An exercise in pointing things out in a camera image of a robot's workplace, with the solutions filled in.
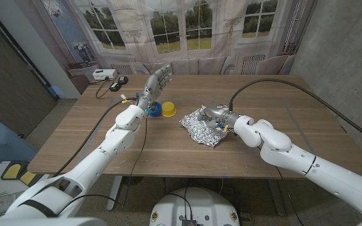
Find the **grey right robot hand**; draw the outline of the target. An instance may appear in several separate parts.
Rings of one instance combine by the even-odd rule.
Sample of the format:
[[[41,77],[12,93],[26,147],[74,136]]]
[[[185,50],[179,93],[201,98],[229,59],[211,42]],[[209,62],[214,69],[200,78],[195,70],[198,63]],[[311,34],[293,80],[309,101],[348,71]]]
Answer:
[[[215,128],[222,124],[224,126],[228,126],[228,128],[233,129],[236,121],[239,118],[239,114],[229,110],[228,106],[221,104],[205,106],[201,110],[200,114],[209,118],[207,126],[210,128]]]

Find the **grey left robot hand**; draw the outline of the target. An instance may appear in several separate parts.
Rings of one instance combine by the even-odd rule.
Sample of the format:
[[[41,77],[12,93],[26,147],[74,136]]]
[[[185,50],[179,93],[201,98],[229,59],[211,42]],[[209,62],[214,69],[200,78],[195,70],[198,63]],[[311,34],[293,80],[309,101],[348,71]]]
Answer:
[[[171,64],[167,64],[150,75],[145,84],[144,91],[139,97],[137,103],[139,108],[145,110],[159,98],[165,86],[172,81],[172,72]]]

